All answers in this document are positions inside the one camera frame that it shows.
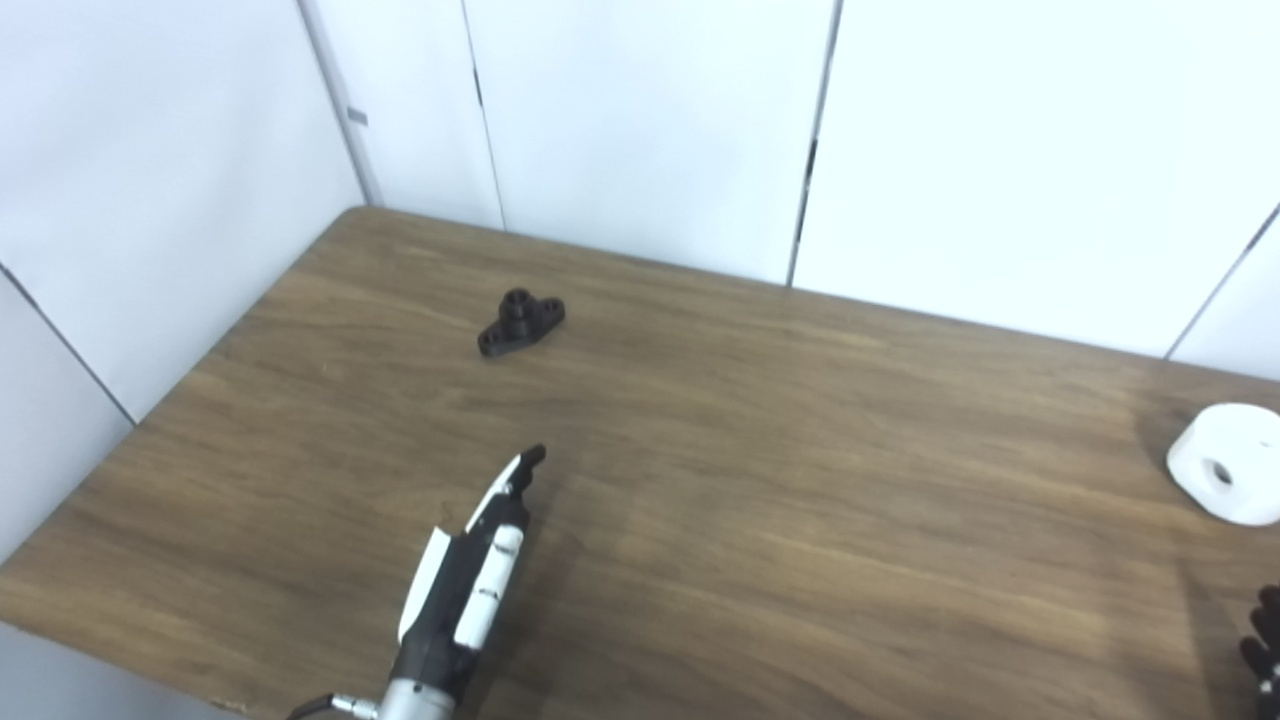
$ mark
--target wooden table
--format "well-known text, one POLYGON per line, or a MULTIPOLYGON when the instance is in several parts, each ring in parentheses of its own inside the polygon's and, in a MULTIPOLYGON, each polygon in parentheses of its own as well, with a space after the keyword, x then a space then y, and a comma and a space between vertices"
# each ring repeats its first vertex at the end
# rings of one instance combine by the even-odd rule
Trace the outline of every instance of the wooden table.
POLYGON ((524 447, 462 717, 1243 717, 1280 533, 1162 455, 1280 386, 379 210, 0 573, 0 619, 250 717, 379 696, 430 529, 524 447), (509 287, 566 300, 484 360, 509 287))

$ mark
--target robotic hand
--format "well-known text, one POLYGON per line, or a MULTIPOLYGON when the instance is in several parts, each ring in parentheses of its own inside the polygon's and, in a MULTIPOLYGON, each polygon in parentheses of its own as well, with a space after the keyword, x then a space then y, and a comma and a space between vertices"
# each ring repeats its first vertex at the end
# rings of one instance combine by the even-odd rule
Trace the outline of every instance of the robotic hand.
POLYGON ((431 533, 401 615, 401 650, 381 705, 330 694, 298 706, 288 720, 339 710, 361 720, 448 720, 471 680, 529 527, 521 500, 541 445, 517 455, 489 486, 466 530, 431 533))
POLYGON ((1258 605, 1249 614, 1258 637, 1240 641, 1240 655, 1258 676, 1258 720, 1280 720, 1280 587, 1258 591, 1258 605))

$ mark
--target white wall panel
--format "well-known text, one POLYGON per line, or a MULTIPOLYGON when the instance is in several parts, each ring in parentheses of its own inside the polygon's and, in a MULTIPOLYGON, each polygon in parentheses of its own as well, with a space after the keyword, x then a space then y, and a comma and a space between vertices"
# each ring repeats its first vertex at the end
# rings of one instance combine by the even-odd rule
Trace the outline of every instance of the white wall panel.
POLYGON ((786 278, 831 0, 466 0, 507 229, 786 278))
POLYGON ((1280 196, 1274 0, 845 3, 797 287, 1164 355, 1280 196))
POLYGON ((22 720, 236 720, 196 698, 0 624, 0 696, 22 720))
POLYGON ((129 428, 124 414, 0 274, 0 562, 129 428))
POLYGON ((462 0, 305 0, 374 204, 502 229, 462 0))
POLYGON ((1226 278, 1171 359, 1280 380, 1280 228, 1276 223, 1226 278))
POLYGON ((289 0, 0 5, 0 261, 136 418, 361 196, 289 0))

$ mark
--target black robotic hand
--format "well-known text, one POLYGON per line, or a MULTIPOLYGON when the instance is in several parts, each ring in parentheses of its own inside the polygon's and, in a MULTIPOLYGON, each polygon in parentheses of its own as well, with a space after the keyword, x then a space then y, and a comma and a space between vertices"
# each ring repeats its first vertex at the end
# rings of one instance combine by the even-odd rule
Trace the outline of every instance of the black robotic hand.
POLYGON ((1240 655, 1258 676, 1258 720, 1280 719, 1280 587, 1258 591, 1249 621, 1258 637, 1240 641, 1240 655))

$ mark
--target black 3d printed part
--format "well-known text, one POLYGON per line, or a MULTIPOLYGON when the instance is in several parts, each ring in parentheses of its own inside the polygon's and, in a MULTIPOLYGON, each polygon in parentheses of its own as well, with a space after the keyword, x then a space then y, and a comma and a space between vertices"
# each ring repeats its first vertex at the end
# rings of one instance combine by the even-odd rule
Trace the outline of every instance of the black 3d printed part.
POLYGON ((529 291, 508 290, 498 305, 498 322, 480 333, 480 355, 497 357, 543 340, 564 319, 564 304, 558 297, 538 300, 529 291))

